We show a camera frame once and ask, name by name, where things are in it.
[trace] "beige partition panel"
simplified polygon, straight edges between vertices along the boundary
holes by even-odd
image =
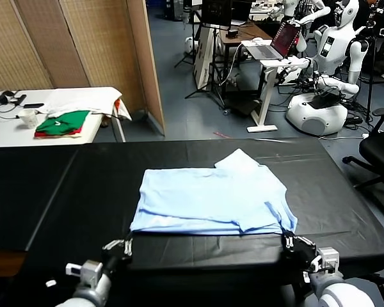
[[[128,10],[122,0],[60,0],[91,86],[113,86],[130,111],[145,108]]]
[[[0,0],[0,91],[52,88],[11,0]]]
[[[52,85],[90,86],[58,0],[16,0],[16,3]]]
[[[156,75],[154,51],[149,31],[149,22],[145,0],[126,0],[131,18],[136,53],[139,59],[140,72],[149,113],[160,124],[164,133],[164,116],[161,96]]]

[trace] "robot shoulder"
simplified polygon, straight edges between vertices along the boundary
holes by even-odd
[[[323,24],[320,28],[318,28],[317,30],[323,34],[326,30],[328,29],[328,26],[326,24]]]
[[[361,52],[366,52],[367,49],[369,48],[369,43],[367,40],[357,40],[356,38],[350,40],[350,42],[348,43],[348,46],[347,46],[347,49],[346,49],[346,56],[349,57],[350,56],[350,48],[353,44],[355,43],[358,43],[361,45]]]

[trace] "laptop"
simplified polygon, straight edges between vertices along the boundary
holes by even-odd
[[[246,47],[254,59],[284,59],[287,57],[290,48],[295,43],[300,32],[287,22],[282,22],[270,46],[261,45]]]
[[[242,26],[248,22],[250,10],[252,9],[252,0],[233,0],[232,2],[232,26]]]

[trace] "black tablecloth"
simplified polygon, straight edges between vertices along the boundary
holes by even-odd
[[[0,249],[28,250],[76,150],[0,148]]]
[[[338,250],[346,277],[384,268],[384,229],[315,139],[91,144],[79,148],[13,297],[31,299],[41,293],[37,289],[44,290],[44,281],[63,275],[67,262],[99,260],[101,246],[125,235],[146,169],[211,168],[237,148],[269,166],[284,183],[288,204],[299,219],[296,233]],[[265,281],[290,283],[297,276],[281,260],[277,235],[139,234],[132,248],[129,270],[118,274],[126,276],[125,288],[131,290],[257,287]]]

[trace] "laptop screen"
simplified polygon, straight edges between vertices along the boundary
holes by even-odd
[[[232,20],[247,21],[249,19],[252,2],[245,0],[233,0],[232,2]]]
[[[282,22],[270,46],[276,49],[284,58],[289,53],[292,44],[296,41],[300,28],[296,28],[286,21]]]

